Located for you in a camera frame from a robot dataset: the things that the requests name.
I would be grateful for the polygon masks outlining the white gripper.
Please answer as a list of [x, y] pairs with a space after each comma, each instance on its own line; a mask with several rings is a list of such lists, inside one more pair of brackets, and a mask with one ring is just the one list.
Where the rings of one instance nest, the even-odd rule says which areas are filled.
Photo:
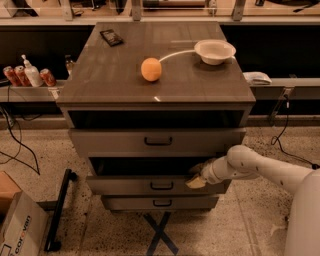
[[206, 183], [218, 184], [230, 177], [230, 169], [226, 157], [211, 158], [205, 162], [198, 163], [189, 169], [189, 173], [200, 173], [200, 175], [195, 175], [185, 182], [190, 189], [203, 188]]

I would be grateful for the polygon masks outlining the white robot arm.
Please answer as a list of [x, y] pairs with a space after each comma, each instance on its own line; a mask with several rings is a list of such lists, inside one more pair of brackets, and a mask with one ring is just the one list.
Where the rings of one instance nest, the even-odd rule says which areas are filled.
[[199, 189], [262, 176], [293, 195], [284, 256], [320, 256], [320, 170], [264, 157], [244, 145], [205, 163], [186, 185]]

